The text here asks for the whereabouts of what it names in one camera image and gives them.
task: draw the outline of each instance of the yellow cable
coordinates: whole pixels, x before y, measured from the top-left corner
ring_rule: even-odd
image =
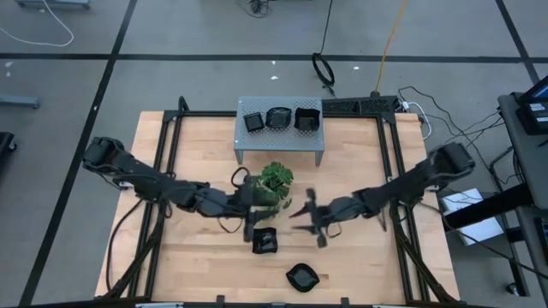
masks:
[[[402,7],[400,8],[400,12],[397,14],[396,21],[394,22],[394,26],[392,27],[392,32],[390,32],[390,36],[388,37],[388,42],[386,42],[386,46],[384,47],[384,54],[383,54],[383,58],[380,61],[380,70],[378,71],[378,79],[377,79],[377,86],[375,86],[375,92],[378,92],[378,88],[380,87],[380,81],[381,79],[383,79],[384,59],[386,58],[386,54],[388,53],[388,47],[390,46],[392,37],[394,36],[394,33],[396,32],[397,26],[400,23],[400,19],[402,18],[403,11],[405,10],[405,7],[407,4],[408,4],[408,0],[402,0]]]

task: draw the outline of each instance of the wooden tabletop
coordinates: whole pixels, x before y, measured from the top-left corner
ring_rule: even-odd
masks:
[[[163,112],[143,112],[134,139],[132,153],[144,163],[153,164]],[[406,169],[426,157],[416,115],[396,115],[398,133]],[[183,118],[176,157],[177,178],[209,181],[227,193],[234,191],[230,176],[238,168],[233,151],[235,118]],[[342,234],[318,249],[316,238],[293,225],[308,224],[309,217],[289,220],[288,216],[304,205],[306,188],[316,189],[318,203],[348,196],[363,187],[384,183],[382,157],[376,122],[371,119],[325,119],[325,154],[321,166],[314,166],[313,153],[247,152],[244,166],[252,174],[272,161],[283,163],[295,177],[290,195],[293,204],[276,218],[258,227],[277,229],[276,254],[256,255],[245,243],[242,229],[225,233],[216,219],[204,218],[175,209],[166,220],[158,273],[152,299],[155,301],[215,301],[223,294],[227,302],[340,303],[348,297],[352,304],[404,304],[402,279],[396,254],[396,239],[391,223],[384,232],[376,218],[363,218],[342,224]],[[168,133],[162,168],[165,168],[170,136]],[[387,132],[391,167],[396,163]],[[133,191],[122,192],[113,226],[136,203]],[[425,203],[438,206],[435,196],[427,193]],[[139,237],[144,206],[120,227],[113,245],[111,280],[116,281],[133,260]],[[458,298],[455,275],[439,214],[416,206],[414,209],[422,257],[449,294]],[[237,227],[236,219],[223,221],[227,228]],[[299,293],[288,283],[285,273],[298,263],[310,265],[320,283],[309,293]],[[415,278],[413,264],[410,275]],[[148,260],[142,273],[148,269]],[[96,294],[106,292],[105,266]],[[146,275],[141,275],[139,292],[143,294]],[[419,298],[413,280],[414,297]]]

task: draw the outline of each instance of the black container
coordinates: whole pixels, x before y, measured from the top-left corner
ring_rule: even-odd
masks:
[[[253,230],[253,253],[263,254],[277,252],[277,239],[275,228],[262,228]]]
[[[286,128],[291,123],[291,109],[285,107],[271,108],[266,112],[266,126]]]
[[[260,115],[260,112],[245,115],[243,116],[243,120],[246,123],[246,128],[249,133],[265,128],[265,123],[263,122],[263,117]]]
[[[318,274],[306,264],[297,264],[285,273],[289,283],[299,292],[308,292],[319,283]]]
[[[295,112],[295,128],[302,131],[317,131],[319,129],[319,110],[297,108]]]

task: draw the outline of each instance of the floor tile line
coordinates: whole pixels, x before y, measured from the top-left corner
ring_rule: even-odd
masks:
[[[515,28],[515,24],[512,21],[512,17],[510,16],[508,9],[506,8],[506,5],[504,4],[504,1],[495,0],[495,2],[497,3],[500,14],[503,16],[504,23],[506,24],[506,27],[508,28],[510,36],[512,37],[512,40],[514,41],[515,47],[520,53],[521,59],[523,59],[523,63],[525,64],[525,69],[527,70],[527,73],[529,74],[529,78],[531,79],[533,83],[539,82],[539,75],[537,74],[537,71],[534,69],[533,63],[530,61],[529,54],[527,53],[525,45],[523,44],[523,41],[520,38],[520,34],[517,32],[517,29]]]
[[[131,61],[311,61],[311,55],[171,55],[171,54],[119,54],[117,60]],[[0,53],[0,59],[20,60],[109,60],[110,54],[33,54]],[[324,55],[333,62],[380,62],[382,56]],[[413,63],[520,63],[520,56],[387,56],[387,62]],[[534,62],[548,62],[548,57],[535,57]]]
[[[65,211],[65,208],[67,207],[70,192],[72,190],[74,181],[76,180],[76,175],[80,168],[82,156],[84,155],[84,151],[87,147],[87,142],[92,133],[93,124],[95,123],[95,120],[97,118],[100,105],[103,101],[104,93],[109,84],[110,77],[112,76],[114,65],[116,63],[116,56],[119,54],[120,49],[122,48],[122,43],[128,31],[129,22],[131,21],[131,17],[133,15],[136,4],[137,0],[130,0],[128,8],[126,9],[126,13],[123,17],[122,24],[118,31],[118,35],[116,36],[116,41],[112,47],[112,52],[109,56],[109,61],[107,62],[104,69],[103,77],[99,82],[98,90],[95,94],[95,98],[93,99],[93,104],[87,115],[86,124],[84,125],[80,140],[78,141],[78,145],[76,146],[76,151],[74,153],[72,162],[70,163],[67,176],[61,189],[61,193],[59,194],[55,209],[53,210],[53,214],[51,215],[48,228],[45,231],[45,236],[42,240],[39,252],[34,261],[33,268],[27,279],[27,284],[25,285],[25,288],[23,290],[19,306],[31,305],[33,302],[33,297],[36,293],[36,289],[38,288],[40,277],[44,272],[45,264],[47,262],[48,256],[50,255],[53,242],[57,235],[57,230],[59,229],[59,225],[61,224],[61,220],[63,218],[63,213]]]

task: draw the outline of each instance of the concrete floor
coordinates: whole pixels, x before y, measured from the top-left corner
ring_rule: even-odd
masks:
[[[503,2],[528,55],[548,55],[548,35],[538,30],[547,26],[548,2]],[[36,95],[43,101],[39,110],[0,107],[0,131],[15,133],[19,142],[0,185],[0,306],[19,303],[108,59],[14,60],[3,53],[24,53],[27,58],[35,53],[80,54],[80,59],[85,58],[82,54],[108,55],[129,3],[93,0],[90,11],[56,10],[75,35],[66,48],[22,44],[0,33],[0,92]],[[321,47],[329,0],[280,0],[271,7],[268,17],[254,19],[235,1],[138,0],[120,52],[190,55],[188,60],[199,61],[116,61],[92,136],[111,136],[130,148],[139,113],[173,109],[180,95],[193,110],[235,110],[240,95],[329,98],[307,60]],[[398,9],[398,1],[335,1],[324,54],[382,55]],[[21,9],[12,1],[0,2],[0,27],[29,40],[61,43],[68,37],[47,12]],[[395,94],[398,88],[415,86],[434,96],[461,127],[494,112],[499,95],[525,91],[533,84],[495,0],[410,1],[390,54],[454,57],[387,62],[381,92]],[[296,59],[302,61],[273,63],[274,57],[268,56],[262,61],[245,61],[244,56],[219,61],[192,55],[302,55]],[[491,60],[473,58],[477,56]],[[331,66],[336,94],[345,98],[369,94],[379,63],[338,61]],[[548,64],[534,68],[541,78],[548,74]],[[403,95],[427,114],[443,115],[428,98],[412,91]],[[432,124],[428,149],[450,138],[442,122],[432,119]],[[476,145],[490,162],[509,146],[504,126],[487,131]],[[511,175],[510,160],[503,160],[498,170],[501,177]],[[452,187],[495,190],[481,166]],[[100,178],[77,174],[34,304],[93,296],[116,201],[117,191]],[[448,241],[463,300],[500,307],[544,306],[534,275],[526,273],[531,297],[517,298],[503,290],[512,282],[508,262],[480,247],[465,248],[453,235]],[[490,244],[501,250],[508,245],[503,240]],[[529,263],[526,247],[518,245],[518,250],[522,262]]]

